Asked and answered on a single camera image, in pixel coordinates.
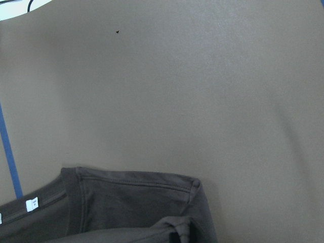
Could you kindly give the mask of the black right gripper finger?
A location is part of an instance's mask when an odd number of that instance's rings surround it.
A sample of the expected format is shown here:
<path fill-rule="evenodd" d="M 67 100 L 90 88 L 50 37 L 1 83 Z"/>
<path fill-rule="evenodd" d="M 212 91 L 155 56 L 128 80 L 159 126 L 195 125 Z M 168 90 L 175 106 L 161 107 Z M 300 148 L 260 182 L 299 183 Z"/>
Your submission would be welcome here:
<path fill-rule="evenodd" d="M 169 234 L 169 243 L 180 243 L 180 236 L 177 232 L 171 232 Z"/>

